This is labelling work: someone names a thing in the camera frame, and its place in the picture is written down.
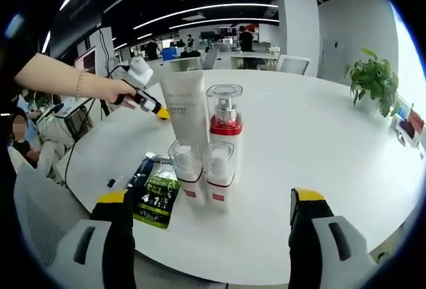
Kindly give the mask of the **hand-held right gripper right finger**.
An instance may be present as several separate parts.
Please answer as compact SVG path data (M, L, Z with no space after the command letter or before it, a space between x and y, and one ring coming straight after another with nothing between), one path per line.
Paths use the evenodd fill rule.
M375 261L359 230L320 193L291 190L289 288L359 288Z

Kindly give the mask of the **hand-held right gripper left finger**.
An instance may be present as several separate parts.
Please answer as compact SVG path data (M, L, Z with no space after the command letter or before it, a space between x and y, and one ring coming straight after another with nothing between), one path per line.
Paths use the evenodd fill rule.
M129 191L110 191L63 236L49 266L61 288L136 287L131 204Z

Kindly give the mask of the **person's left hand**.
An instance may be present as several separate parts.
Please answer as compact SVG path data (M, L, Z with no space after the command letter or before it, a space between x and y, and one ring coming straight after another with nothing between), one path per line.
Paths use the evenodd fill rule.
M116 104L121 96L123 96L122 101L120 102L121 106L124 106L129 109L135 109L133 103L133 97L136 94L135 88L130 86L128 83L117 80L117 79L107 79L106 88L104 91L104 100Z

